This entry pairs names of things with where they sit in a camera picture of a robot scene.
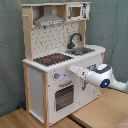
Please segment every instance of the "toy sink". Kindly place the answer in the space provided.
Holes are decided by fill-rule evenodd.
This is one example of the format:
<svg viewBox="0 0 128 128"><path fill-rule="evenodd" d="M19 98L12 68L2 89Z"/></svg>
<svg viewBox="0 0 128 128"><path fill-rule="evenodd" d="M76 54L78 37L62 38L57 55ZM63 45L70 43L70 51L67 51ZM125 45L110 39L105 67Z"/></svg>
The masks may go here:
<svg viewBox="0 0 128 128"><path fill-rule="evenodd" d="M94 49L90 49L86 47L77 47L73 49L68 49L65 51L65 53L73 54L77 56L77 55L83 55L83 54L87 54L87 53L94 52L94 51L95 51Z"/></svg>

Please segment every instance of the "oven window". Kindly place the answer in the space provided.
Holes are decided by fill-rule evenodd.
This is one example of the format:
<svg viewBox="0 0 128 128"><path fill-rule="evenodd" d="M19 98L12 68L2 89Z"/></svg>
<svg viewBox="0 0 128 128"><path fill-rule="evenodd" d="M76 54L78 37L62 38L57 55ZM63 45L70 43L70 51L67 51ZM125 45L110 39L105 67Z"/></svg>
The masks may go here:
<svg viewBox="0 0 128 128"><path fill-rule="evenodd" d="M56 111L59 111L73 103L74 85L68 86L55 93Z"/></svg>

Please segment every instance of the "wooden table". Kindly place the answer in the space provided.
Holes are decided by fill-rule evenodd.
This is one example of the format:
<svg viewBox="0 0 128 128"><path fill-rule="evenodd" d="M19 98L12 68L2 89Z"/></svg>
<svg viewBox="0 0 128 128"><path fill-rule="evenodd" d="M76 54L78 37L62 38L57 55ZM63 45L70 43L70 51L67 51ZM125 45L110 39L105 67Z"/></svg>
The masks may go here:
<svg viewBox="0 0 128 128"><path fill-rule="evenodd" d="M101 97L71 115L87 128L115 128L128 118L128 94L102 89Z"/></svg>
<svg viewBox="0 0 128 128"><path fill-rule="evenodd" d="M23 109L0 117L0 128L44 128L37 119ZM81 128L69 118L64 118L50 128Z"/></svg>

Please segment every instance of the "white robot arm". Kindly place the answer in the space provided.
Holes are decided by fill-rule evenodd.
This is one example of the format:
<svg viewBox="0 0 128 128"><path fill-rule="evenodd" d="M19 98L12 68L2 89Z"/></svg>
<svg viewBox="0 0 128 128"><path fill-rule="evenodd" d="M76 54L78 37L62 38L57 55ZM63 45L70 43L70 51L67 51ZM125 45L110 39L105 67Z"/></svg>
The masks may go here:
<svg viewBox="0 0 128 128"><path fill-rule="evenodd" d="M111 87L128 93L128 82L122 83L116 81L112 67L107 64L101 64L95 71L90 71L74 65L71 65L69 70L94 86L100 88Z"/></svg>

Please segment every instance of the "wooden toy kitchen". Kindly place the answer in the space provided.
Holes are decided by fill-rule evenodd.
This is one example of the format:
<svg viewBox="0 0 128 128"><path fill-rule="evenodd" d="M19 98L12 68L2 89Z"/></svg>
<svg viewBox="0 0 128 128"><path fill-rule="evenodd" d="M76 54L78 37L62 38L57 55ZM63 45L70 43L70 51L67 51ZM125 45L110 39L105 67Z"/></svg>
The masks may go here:
<svg viewBox="0 0 128 128"><path fill-rule="evenodd" d="M85 45L90 2L22 4L26 108L46 128L100 96L69 71L95 70L105 49Z"/></svg>

